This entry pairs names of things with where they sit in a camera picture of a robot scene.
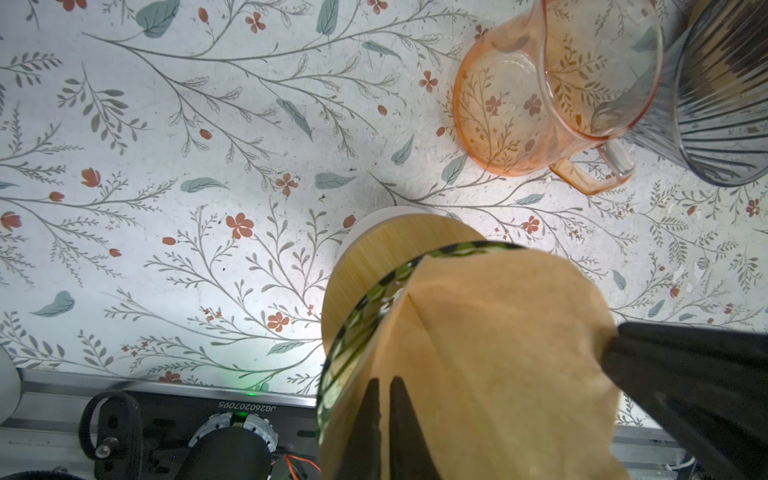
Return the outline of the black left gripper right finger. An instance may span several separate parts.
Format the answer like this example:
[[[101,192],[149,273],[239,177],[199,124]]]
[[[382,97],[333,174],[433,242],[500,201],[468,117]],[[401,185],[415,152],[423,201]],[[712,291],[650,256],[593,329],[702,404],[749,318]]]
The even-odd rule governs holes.
[[[390,384],[389,467],[393,480],[440,480],[402,377]]]

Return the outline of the green glass dripper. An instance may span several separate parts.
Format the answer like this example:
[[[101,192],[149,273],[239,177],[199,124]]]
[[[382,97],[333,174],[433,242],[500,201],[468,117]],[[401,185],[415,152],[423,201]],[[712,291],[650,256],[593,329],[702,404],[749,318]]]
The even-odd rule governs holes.
[[[426,259],[463,258],[519,248],[516,244],[500,241],[452,244],[409,260],[376,283],[347,315],[326,355],[316,401],[318,442],[324,441],[332,411],[361,356],[420,263]]]

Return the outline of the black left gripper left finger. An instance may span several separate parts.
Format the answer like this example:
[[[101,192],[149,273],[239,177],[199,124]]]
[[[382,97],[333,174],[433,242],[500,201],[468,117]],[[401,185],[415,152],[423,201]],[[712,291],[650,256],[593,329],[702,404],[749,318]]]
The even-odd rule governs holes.
[[[369,381],[349,435],[336,479],[379,480],[381,477],[379,380]]]

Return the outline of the orange glass pitcher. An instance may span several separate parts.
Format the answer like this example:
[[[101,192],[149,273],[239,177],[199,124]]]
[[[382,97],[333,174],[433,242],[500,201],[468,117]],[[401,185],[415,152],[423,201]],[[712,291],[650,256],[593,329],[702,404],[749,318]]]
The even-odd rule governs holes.
[[[625,183],[620,144],[660,83],[651,1],[536,1],[467,53],[452,117],[468,156],[500,176],[549,169],[585,195]]]

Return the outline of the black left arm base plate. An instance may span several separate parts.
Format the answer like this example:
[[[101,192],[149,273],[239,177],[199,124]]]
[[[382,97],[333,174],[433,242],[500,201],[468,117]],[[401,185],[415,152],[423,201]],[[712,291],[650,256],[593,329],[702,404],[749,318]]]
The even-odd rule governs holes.
[[[318,479],[314,407],[287,395],[108,390],[78,424],[98,479]]]

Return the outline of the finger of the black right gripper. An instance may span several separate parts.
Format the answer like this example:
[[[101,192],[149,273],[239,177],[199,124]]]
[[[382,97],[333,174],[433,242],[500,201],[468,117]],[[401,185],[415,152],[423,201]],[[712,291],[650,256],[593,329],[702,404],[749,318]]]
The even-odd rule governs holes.
[[[766,478],[766,334],[626,322],[601,368],[713,478]]]

